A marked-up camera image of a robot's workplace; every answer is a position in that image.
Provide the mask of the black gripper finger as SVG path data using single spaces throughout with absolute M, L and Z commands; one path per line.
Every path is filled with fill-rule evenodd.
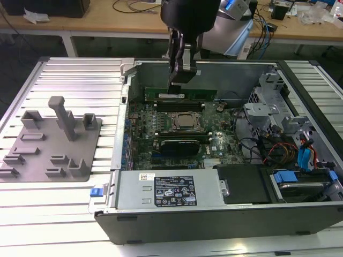
M 195 54 L 197 53 L 196 45 L 192 43 L 186 43 L 183 47 L 183 52 L 180 60 L 181 65 L 181 81 L 182 83 L 188 83 L 197 73 L 197 66 L 195 60 Z
M 183 34 L 175 29 L 170 30 L 170 38 L 168 45 L 169 53 L 169 78 L 168 86 L 173 83 L 181 83 L 184 73 L 183 68 L 183 53 L 184 53 L 184 37 Z

